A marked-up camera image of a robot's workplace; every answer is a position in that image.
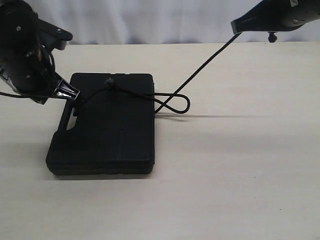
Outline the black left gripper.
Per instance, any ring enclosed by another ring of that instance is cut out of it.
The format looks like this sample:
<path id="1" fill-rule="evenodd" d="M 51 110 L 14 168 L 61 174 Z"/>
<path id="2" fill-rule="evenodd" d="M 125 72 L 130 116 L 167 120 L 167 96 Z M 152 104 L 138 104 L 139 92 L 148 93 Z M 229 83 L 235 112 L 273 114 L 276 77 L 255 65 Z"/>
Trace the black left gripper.
<path id="1" fill-rule="evenodd" d="M 12 89 L 1 96 L 76 100 L 80 91 L 55 71 L 52 51 L 38 39 L 38 14 L 23 0 L 0 2 L 0 77 Z"/>

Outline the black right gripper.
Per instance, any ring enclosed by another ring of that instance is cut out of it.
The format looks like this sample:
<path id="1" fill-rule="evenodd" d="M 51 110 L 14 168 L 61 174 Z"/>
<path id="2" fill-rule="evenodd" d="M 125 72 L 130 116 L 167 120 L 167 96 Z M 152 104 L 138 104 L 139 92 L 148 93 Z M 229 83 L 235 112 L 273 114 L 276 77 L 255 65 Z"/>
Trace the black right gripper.
<path id="1" fill-rule="evenodd" d="M 276 42 L 276 32 L 291 32 L 319 19 L 318 0 L 268 0 L 259 2 L 230 24 L 233 34 L 268 32 L 268 41 Z"/>

